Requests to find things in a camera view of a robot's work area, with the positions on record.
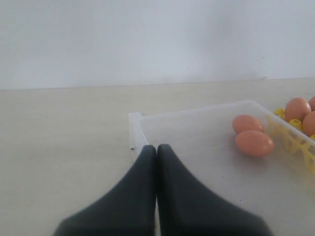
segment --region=white table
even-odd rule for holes
[[[129,169],[128,113],[239,100],[270,110],[315,95],[315,79],[0,92],[0,229],[50,235]]]

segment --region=brown egg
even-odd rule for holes
[[[257,130],[264,132],[264,126],[260,120],[250,115],[239,115],[235,117],[232,122],[232,127],[237,134],[246,130]]]
[[[284,110],[284,118],[287,122],[292,119],[303,121],[304,117],[311,112],[311,106],[303,97],[296,97],[289,101]]]
[[[275,149],[272,139],[256,130],[247,130],[238,134],[235,144],[242,153],[251,157],[263,157]]]
[[[311,106],[312,112],[315,111],[315,96],[310,99],[309,104]]]
[[[315,111],[305,116],[302,123],[302,127],[303,127],[303,132],[306,135],[312,136],[313,134],[315,134]]]

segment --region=egg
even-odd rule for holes
[[[262,122],[256,117],[250,115],[239,115],[234,118],[232,127],[236,134],[242,133],[246,130],[257,130],[264,132]]]
[[[315,134],[315,111],[307,114],[302,122],[303,132],[311,136]]]
[[[310,104],[303,97],[296,97],[287,103],[284,118],[287,122],[292,119],[303,121],[304,117],[310,112]]]
[[[265,133],[256,130],[247,130],[235,138],[237,148],[251,157],[263,157],[272,153],[275,144]]]
[[[312,112],[315,111],[315,96],[310,99],[309,104],[311,106]]]

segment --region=yellow egg holder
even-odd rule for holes
[[[284,119],[284,110],[277,109],[274,114]],[[281,137],[285,149],[291,154],[301,151],[304,159],[304,165],[313,175],[315,175],[315,146],[305,139],[302,135],[294,134],[288,127],[283,124],[275,122],[270,116],[267,116],[268,131],[271,137]],[[291,126],[303,132],[302,122],[293,119],[289,122]]]

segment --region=transparent container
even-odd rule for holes
[[[241,154],[234,144],[233,119],[259,118],[276,145],[263,158]],[[129,114],[130,146],[170,144],[186,167],[209,189],[262,216],[276,236],[315,232],[315,176],[305,168],[305,150],[315,141],[253,101],[216,105],[155,116]],[[294,140],[304,149],[296,147]]]

